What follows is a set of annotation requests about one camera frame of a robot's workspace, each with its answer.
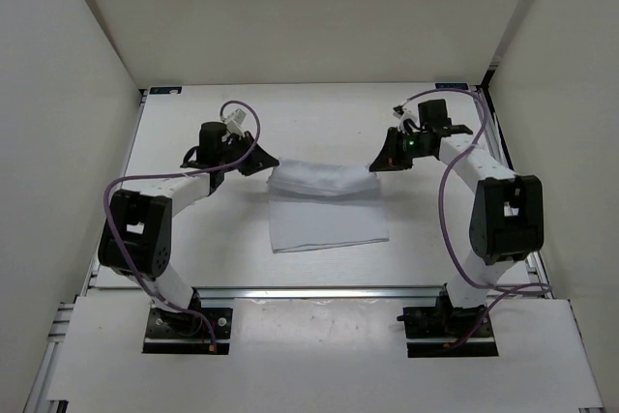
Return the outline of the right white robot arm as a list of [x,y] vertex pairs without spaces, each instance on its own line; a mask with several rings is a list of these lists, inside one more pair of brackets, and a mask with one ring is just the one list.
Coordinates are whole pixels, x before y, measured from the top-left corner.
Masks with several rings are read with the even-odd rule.
[[372,172],[404,171],[419,158],[434,157],[445,165],[439,181],[438,216],[447,251],[454,254],[446,229],[445,193],[451,174],[474,195],[469,222],[471,251],[464,261],[453,257],[456,276],[445,287],[449,302],[434,312],[434,323],[454,336],[470,320],[467,309],[481,307],[500,278],[518,261],[538,251],[545,238],[543,186],[534,175],[519,175],[480,146],[483,129],[456,124],[443,99],[429,100],[411,113],[394,109],[398,123],[387,130],[383,147],[370,164]]

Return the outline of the white skirt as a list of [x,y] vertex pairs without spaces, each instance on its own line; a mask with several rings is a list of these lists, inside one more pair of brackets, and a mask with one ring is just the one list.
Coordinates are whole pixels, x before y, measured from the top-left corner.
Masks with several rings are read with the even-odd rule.
[[380,181],[363,165],[281,159],[267,186],[274,253],[389,240]]

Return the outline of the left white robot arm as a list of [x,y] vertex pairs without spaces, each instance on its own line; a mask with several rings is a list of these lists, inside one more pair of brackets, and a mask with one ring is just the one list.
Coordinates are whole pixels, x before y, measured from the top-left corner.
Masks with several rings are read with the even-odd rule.
[[199,331],[203,313],[196,291],[170,265],[173,218],[213,194],[227,172],[252,176],[280,162],[251,133],[232,123],[201,125],[198,144],[183,158],[182,171],[159,180],[152,193],[121,189],[108,193],[99,262],[136,282],[182,336]]

